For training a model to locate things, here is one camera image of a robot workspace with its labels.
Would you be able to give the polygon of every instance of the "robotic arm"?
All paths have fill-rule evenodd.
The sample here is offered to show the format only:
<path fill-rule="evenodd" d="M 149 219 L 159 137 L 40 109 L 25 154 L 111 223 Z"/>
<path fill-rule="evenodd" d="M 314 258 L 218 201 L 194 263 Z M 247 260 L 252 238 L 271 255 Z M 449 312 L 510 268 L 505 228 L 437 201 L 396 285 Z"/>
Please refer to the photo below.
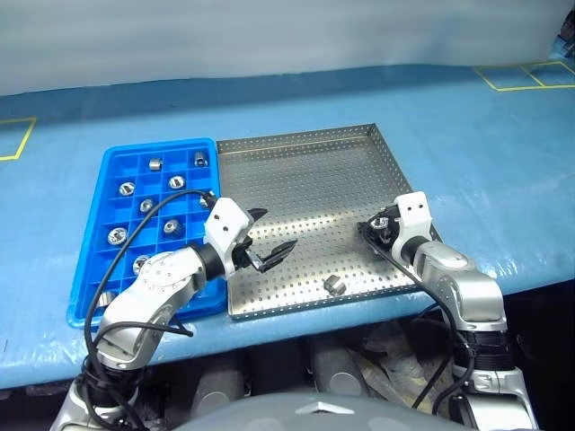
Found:
<path fill-rule="evenodd" d="M 455 318 L 456 329 L 474 353 L 474 370 L 464 390 L 450 400 L 452 418 L 480 430 L 537 429 L 523 374 L 515 367 L 507 339 L 503 296 L 496 281 L 475 262 L 432 241 L 431 215 L 423 192 L 399 196 L 394 205 L 360 228 L 393 259 L 412 271 Z M 454 356 L 453 375 L 466 371 L 465 349 Z"/>
<path fill-rule="evenodd" d="M 206 222 L 204 244 L 147 260 L 134 284 L 108 305 L 94 344 L 107 380 L 130 406 L 137 398 L 140 370 L 150 362 L 163 336 L 161 330 L 146 328 L 147 324 L 167 325 L 209 280 L 228 279 L 249 265 L 265 272 L 293 250 L 296 241 L 281 244 L 266 258 L 249 250 L 252 239 L 248 232 L 266 213 L 261 208 L 246 212 L 231 198 L 218 199 Z M 85 376 L 96 374 L 88 367 L 84 378 L 71 385 L 50 431 L 101 428 L 89 410 L 92 405 L 110 429 L 126 429 L 121 427 L 126 409 L 111 397 L 106 387 L 109 383 L 87 384 Z"/>

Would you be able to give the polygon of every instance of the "blue table surface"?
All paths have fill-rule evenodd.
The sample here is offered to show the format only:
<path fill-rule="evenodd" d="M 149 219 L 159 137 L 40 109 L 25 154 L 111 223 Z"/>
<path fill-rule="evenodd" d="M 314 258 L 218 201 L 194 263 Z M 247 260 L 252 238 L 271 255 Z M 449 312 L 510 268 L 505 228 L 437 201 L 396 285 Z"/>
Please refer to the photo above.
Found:
<path fill-rule="evenodd" d="M 391 66 L 193 79 L 0 98 L 0 120 L 36 117 L 18 160 L 0 162 L 0 388 L 71 378 L 85 355 L 66 307 L 103 152 L 376 123 L 443 240 L 505 294 L 573 278 L 575 90 L 496 92 L 470 67 Z M 14 134 L 0 124 L 0 155 Z M 166 334 L 155 362 L 384 321 L 423 294 Z"/>

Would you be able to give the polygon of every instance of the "metal nut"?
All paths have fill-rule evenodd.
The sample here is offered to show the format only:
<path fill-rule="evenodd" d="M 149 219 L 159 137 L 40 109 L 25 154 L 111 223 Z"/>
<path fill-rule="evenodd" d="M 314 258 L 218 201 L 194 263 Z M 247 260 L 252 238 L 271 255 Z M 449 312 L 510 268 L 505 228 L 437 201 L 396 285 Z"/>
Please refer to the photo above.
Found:
<path fill-rule="evenodd" d="M 163 163 L 164 162 L 162 161 L 162 159 L 154 157 L 150 159 L 150 162 L 147 164 L 147 166 L 150 168 L 150 171 L 160 171 L 162 169 Z"/>
<path fill-rule="evenodd" d="M 128 238 L 128 231 L 123 227 L 115 227 L 108 233 L 109 245 L 123 244 Z"/>
<path fill-rule="evenodd" d="M 323 288 L 329 292 L 331 296 L 340 296 L 345 292 L 346 286 L 338 276 L 329 276 L 323 282 Z"/>
<path fill-rule="evenodd" d="M 140 269 L 142 269 L 148 259 L 150 259 L 149 256 L 142 255 L 138 256 L 136 260 L 134 260 L 134 263 L 132 264 L 132 272 L 134 272 L 134 275 L 137 276 L 140 273 Z"/>
<path fill-rule="evenodd" d="M 183 235 L 183 231 L 184 231 L 183 225 L 178 220 L 176 220 L 175 218 L 172 220 L 168 220 L 164 224 L 164 233 L 166 235 L 170 235 L 170 236 L 173 236 L 175 238 L 178 238 L 178 237 Z"/>
<path fill-rule="evenodd" d="M 132 196 L 134 194 L 134 190 L 136 186 L 133 182 L 123 182 L 118 187 L 118 192 L 122 196 Z"/>
<path fill-rule="evenodd" d="M 194 164 L 199 168 L 208 166 L 208 158 L 206 158 L 203 152 L 197 151 L 196 153 L 194 153 Z"/>
<path fill-rule="evenodd" d="M 147 213 L 153 207 L 154 207 L 154 201 L 152 199 L 144 199 L 140 203 L 140 213 Z"/>
<path fill-rule="evenodd" d="M 170 186 L 170 189 L 178 190 L 186 185 L 186 180 L 181 175 L 176 175 L 175 177 L 170 178 L 168 185 Z"/>

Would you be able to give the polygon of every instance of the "perforated metal tray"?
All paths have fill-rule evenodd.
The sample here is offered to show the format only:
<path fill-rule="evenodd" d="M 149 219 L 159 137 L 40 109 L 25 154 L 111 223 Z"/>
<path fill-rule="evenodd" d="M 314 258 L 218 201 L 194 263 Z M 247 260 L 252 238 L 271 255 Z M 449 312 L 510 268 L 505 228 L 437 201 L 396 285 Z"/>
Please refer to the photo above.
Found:
<path fill-rule="evenodd" d="M 265 255 L 297 238 L 291 255 L 269 273 L 238 272 L 228 282 L 234 318 L 326 306 L 413 289 L 378 258 L 356 223 L 411 187 L 375 124 L 217 143 L 222 194 L 269 213 L 251 230 Z M 345 294 L 330 296 L 323 281 L 336 275 Z"/>

